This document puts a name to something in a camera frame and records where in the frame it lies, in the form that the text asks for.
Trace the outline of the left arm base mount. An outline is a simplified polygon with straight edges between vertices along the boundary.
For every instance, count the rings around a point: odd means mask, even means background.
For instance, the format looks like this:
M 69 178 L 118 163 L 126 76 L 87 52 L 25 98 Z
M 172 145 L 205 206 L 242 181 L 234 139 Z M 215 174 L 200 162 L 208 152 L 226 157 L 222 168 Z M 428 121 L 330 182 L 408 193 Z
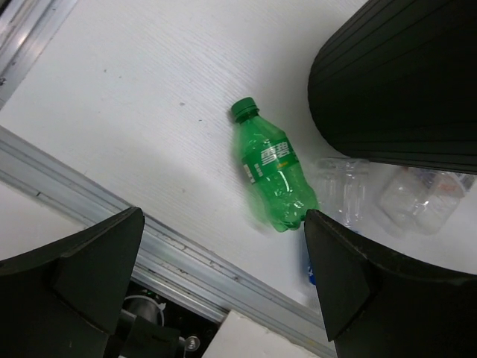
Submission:
M 105 357 L 202 357 L 219 324 L 130 281 Z

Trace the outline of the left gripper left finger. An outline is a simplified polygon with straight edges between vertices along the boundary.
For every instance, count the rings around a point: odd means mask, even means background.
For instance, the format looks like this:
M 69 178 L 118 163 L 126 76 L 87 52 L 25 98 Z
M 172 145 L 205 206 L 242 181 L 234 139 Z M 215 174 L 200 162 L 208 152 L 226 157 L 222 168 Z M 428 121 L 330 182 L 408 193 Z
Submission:
M 145 217 L 130 207 L 1 262 L 2 357 L 102 357 L 114 334 Z

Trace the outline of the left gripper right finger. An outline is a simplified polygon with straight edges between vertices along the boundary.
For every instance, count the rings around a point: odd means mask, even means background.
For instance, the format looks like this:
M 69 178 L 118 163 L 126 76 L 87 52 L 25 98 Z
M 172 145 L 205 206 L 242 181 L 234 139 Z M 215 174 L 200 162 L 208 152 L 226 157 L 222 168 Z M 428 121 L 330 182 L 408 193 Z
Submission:
M 476 276 L 408 257 L 318 210 L 304 231 L 339 357 L 474 357 Z

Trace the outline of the clear bottle white label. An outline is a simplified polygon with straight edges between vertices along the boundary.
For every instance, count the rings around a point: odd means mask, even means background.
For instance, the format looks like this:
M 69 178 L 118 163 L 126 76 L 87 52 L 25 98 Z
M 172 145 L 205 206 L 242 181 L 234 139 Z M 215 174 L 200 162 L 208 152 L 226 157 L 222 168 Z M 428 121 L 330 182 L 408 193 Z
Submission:
M 473 187 L 476 176 L 401 167 L 377 200 L 378 208 L 401 230 L 437 233 Z

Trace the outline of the green soda bottle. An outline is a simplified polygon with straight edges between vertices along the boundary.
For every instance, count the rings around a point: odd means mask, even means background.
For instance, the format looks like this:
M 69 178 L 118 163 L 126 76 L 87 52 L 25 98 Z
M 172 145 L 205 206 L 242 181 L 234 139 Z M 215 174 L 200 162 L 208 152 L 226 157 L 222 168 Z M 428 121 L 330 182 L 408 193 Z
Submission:
M 319 205 L 285 131 L 261 117 L 251 97 L 237 101 L 230 112 L 236 124 L 234 152 L 260 210 L 280 233 L 299 229 L 307 211 Z

